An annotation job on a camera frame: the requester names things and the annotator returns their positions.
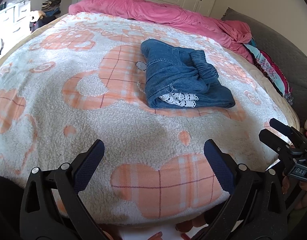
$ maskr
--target fleece blanket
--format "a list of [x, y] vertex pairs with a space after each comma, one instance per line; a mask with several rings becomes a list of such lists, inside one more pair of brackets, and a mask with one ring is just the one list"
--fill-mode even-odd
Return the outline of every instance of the fleece blanket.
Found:
[[[146, 68], [137, 63], [146, 62], [140, 45], [150, 38], [203, 49], [235, 107], [149, 108]], [[182, 222], [229, 196], [204, 157], [205, 141], [212, 138], [237, 163], [264, 171], [276, 154], [258, 134], [271, 118], [287, 124], [269, 95], [214, 40], [79, 13], [25, 43], [0, 67], [0, 176], [24, 187], [33, 167], [58, 168], [101, 139], [104, 158], [79, 193], [95, 221]], [[65, 214], [57, 192], [55, 200]]]
[[177, 5], [159, 4], [145, 0], [82, 0], [69, 6], [69, 14], [79, 12], [104, 13], [125, 19], [150, 21], [200, 34], [214, 39], [253, 64], [249, 51], [243, 46], [251, 40], [248, 24], [204, 17]]

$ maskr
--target denim garment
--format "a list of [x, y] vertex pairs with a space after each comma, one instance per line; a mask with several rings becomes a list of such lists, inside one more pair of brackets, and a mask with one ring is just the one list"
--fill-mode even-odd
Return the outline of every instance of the denim garment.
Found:
[[184, 108], [159, 99], [168, 93], [191, 93], [199, 98], [196, 107], [235, 105], [231, 91], [218, 81], [215, 67], [206, 62], [203, 50], [173, 47], [149, 39], [141, 44], [147, 59], [146, 98], [151, 108]]

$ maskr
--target stack of folded clothes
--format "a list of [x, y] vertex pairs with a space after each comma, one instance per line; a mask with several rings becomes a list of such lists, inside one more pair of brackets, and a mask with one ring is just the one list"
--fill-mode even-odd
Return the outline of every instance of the stack of folded clothes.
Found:
[[58, 16], [60, 11], [61, 0], [49, 0], [41, 5], [41, 11], [43, 11], [47, 17]]
[[151, 108], [235, 105], [231, 91], [222, 86], [203, 50], [173, 47], [149, 39], [141, 44], [147, 59], [146, 98]]

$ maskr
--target bed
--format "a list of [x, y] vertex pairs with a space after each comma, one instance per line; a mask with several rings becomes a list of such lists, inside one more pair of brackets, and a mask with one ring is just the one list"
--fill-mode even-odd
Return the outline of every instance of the bed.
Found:
[[[236, 106], [150, 109], [142, 41], [203, 49]], [[81, 200], [97, 223], [178, 223], [225, 201], [203, 155], [212, 138], [237, 163], [264, 171], [276, 154], [258, 134], [293, 109], [251, 63], [217, 42], [105, 14], [66, 15], [0, 59], [0, 176], [25, 186], [31, 169], [71, 162], [96, 139], [105, 156]], [[63, 204], [55, 192], [59, 210]]]

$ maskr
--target beige bed sheet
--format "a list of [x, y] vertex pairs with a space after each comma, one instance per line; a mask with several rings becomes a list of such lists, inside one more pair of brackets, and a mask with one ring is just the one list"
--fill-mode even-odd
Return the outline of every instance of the beige bed sheet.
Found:
[[[1, 59], [0, 59], [0, 67], [1, 65], [6, 61], [6, 59], [17, 49], [19, 49], [22, 45], [30, 41], [31, 39], [39, 36], [49, 28], [53, 27], [57, 22], [59, 22], [62, 18], [66, 17], [66, 15], [63, 15], [62, 17], [52, 21], [51, 23], [37, 29], [34, 31], [31, 35], [20, 41], [18, 44], [16, 44], [9, 52], [7, 52]], [[281, 97], [276, 89], [273, 87], [271, 82], [263, 75], [263, 73], [257, 69], [254, 65], [249, 63], [246, 59], [244, 59], [242, 56], [225, 49], [226, 52], [228, 52], [237, 62], [243, 66], [243, 68], [258, 82], [258, 84], [268, 93], [270, 98], [276, 103], [276, 105], [281, 109], [282, 113], [285, 115], [288, 125], [295, 127], [297, 130], [300, 129], [300, 122], [297, 114], [292, 109], [292, 107], [288, 104], [288, 102]]]

